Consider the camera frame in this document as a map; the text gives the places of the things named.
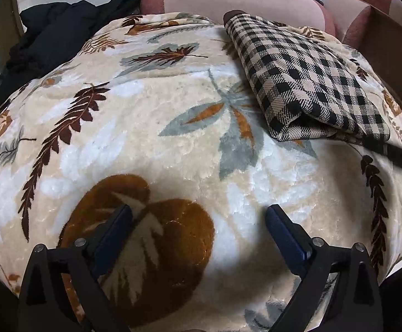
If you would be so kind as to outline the black cream checked shirt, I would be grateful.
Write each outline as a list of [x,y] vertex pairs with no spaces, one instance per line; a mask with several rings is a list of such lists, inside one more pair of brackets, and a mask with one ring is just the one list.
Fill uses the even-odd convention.
[[331,36],[240,10],[223,22],[274,139],[389,139],[355,64],[331,48]]

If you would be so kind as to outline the dark navy clothing pile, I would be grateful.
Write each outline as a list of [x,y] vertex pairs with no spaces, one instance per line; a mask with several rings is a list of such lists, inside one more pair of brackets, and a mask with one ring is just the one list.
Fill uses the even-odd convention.
[[38,79],[73,58],[96,32],[113,20],[134,15],[141,0],[110,0],[94,5],[39,4],[20,13],[26,32],[9,49],[0,76],[0,106],[32,79]]

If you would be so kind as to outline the leaf pattern plush blanket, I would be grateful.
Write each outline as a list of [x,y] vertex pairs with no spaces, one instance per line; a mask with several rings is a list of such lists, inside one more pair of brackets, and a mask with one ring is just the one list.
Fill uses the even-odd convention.
[[0,283],[32,249],[89,236],[119,205],[134,229],[100,280],[134,331],[267,331],[299,278],[264,214],[402,259],[402,171],[359,146],[270,137],[225,28],[170,13],[110,22],[0,109]]

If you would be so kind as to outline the brown pink sofa cushion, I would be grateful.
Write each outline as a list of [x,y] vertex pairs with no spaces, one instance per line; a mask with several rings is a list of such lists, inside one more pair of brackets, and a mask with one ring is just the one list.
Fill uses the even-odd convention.
[[344,44],[359,48],[370,15],[381,11],[402,26],[401,0],[323,0],[324,7],[331,14],[336,37]]

